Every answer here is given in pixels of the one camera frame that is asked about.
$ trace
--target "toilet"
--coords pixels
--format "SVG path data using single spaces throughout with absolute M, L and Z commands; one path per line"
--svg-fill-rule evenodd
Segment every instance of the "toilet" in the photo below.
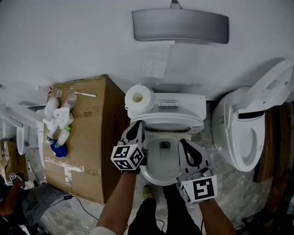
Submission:
M 28 149 L 39 147 L 40 158 L 44 167 L 44 153 L 42 138 L 44 124 L 42 122 L 44 111 L 33 112 L 17 103 L 7 103 L 5 109 L 0 111 L 5 125 L 16 128 L 17 150 L 20 155 Z
M 294 87 L 293 62 L 284 60 L 253 87 L 227 94 L 212 115 L 212 136 L 220 155 L 239 171 L 258 163 L 265 140 L 265 110 L 283 104 Z
M 177 177 L 187 173 L 183 172 L 181 167 L 181 141 L 190 141 L 193 135 L 204 128 L 205 96 L 153 93 L 145 86 L 136 85 L 127 92 L 125 101 L 130 122 L 143 121 L 145 124 L 143 145 L 148 154 L 145 165 L 140 166 L 142 174 L 155 185 L 167 186 L 177 183 Z M 193 145 L 204 151 L 197 144 Z M 196 168 L 193 164 L 189 165 L 184 170 Z

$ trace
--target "toilet seat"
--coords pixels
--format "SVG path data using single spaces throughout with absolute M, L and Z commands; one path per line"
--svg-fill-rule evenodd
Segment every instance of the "toilet seat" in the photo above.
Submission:
M 140 120 L 145 123 L 144 147 L 148 149 L 147 165 L 140 166 L 142 174 L 155 185 L 175 184 L 181 175 L 179 142 L 191 140 L 203 129 L 203 121 L 180 113 L 148 113 L 136 116 L 131 123 Z
M 293 90 L 293 67 L 291 61 L 279 62 L 253 87 L 242 87 L 227 94 L 214 110 L 214 144 L 236 169 L 248 172 L 258 163 L 265 140 L 264 112 L 283 104 Z M 290 68 L 292 74 L 285 76 Z

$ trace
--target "plastic bottle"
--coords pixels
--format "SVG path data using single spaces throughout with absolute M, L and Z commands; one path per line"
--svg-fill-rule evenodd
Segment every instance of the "plastic bottle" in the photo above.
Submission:
M 45 93 L 45 95 L 50 95 L 54 97 L 60 97 L 62 94 L 62 91 L 60 89 L 52 86 L 37 86 L 36 90 Z
M 77 98 L 78 95 L 74 92 L 71 92 L 61 108 L 69 107 L 69 110 L 71 111 L 77 102 Z
M 64 145 L 65 141 L 68 139 L 68 137 L 70 135 L 70 129 L 71 128 L 69 126 L 67 126 L 65 129 L 62 130 L 62 132 L 60 133 L 60 136 L 58 138 L 58 141 L 54 145 L 54 148 L 58 148 L 58 147 Z

